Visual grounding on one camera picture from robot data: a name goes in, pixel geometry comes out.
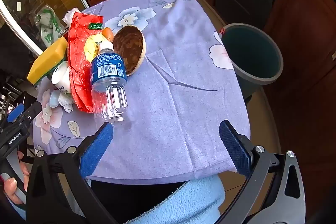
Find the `screw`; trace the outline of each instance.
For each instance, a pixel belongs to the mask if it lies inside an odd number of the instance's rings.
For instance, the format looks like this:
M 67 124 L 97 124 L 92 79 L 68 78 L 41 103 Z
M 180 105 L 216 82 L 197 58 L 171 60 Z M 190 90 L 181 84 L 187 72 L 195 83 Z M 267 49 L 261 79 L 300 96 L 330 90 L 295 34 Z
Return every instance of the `screw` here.
M 255 147 L 255 151 L 257 151 L 257 152 L 259 152 L 259 153 L 263 153 L 263 152 L 265 151 L 265 149 L 264 149 L 262 146 L 257 145 L 257 146 Z
M 67 152 L 69 154 L 73 154 L 76 152 L 76 147 L 75 146 L 70 146 L 68 149 L 67 149 Z
M 40 150 L 36 153 L 36 156 L 38 157 L 42 157 L 44 155 L 44 151 L 43 150 Z
M 287 151 L 287 155 L 290 156 L 291 158 L 293 158 L 295 154 L 294 154 L 293 151 L 288 150 L 288 151 Z

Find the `plastic bottle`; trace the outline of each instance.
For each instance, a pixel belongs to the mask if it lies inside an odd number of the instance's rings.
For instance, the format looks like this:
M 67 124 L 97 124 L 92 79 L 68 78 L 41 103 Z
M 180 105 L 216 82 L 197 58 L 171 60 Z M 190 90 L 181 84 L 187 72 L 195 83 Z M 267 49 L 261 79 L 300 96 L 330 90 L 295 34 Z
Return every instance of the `plastic bottle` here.
M 91 96 L 97 126 L 103 122 L 123 121 L 127 108 L 124 86 L 127 83 L 122 57 L 113 51 L 113 44 L 103 41 L 91 62 Z

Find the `white bottle cap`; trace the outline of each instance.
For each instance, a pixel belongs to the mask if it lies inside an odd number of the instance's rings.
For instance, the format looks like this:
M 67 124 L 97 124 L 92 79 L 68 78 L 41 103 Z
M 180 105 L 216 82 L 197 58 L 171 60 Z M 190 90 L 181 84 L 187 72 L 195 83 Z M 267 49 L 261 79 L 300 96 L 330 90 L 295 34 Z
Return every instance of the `white bottle cap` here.
M 109 48 L 113 51 L 113 44 L 110 41 L 103 41 L 99 44 L 99 51 Z

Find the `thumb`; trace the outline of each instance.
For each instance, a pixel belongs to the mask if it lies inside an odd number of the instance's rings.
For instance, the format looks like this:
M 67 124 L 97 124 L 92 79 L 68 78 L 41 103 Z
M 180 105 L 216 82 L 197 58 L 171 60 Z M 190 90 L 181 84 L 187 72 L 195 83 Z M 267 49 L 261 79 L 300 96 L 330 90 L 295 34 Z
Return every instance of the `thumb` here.
M 15 204 L 22 204 L 22 201 L 15 194 L 16 189 L 17 181 L 15 180 L 15 178 L 8 179 L 4 182 L 4 190 L 9 199 Z

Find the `wooden bowl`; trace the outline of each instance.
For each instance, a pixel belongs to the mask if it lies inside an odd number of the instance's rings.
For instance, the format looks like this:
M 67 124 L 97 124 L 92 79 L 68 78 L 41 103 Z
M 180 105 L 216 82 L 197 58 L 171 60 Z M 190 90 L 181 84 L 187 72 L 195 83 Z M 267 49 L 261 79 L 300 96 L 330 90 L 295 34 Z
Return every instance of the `wooden bowl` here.
M 124 59 L 127 76 L 140 67 L 146 54 L 146 42 L 142 32 L 135 26 L 126 26 L 113 39 L 114 51 Z

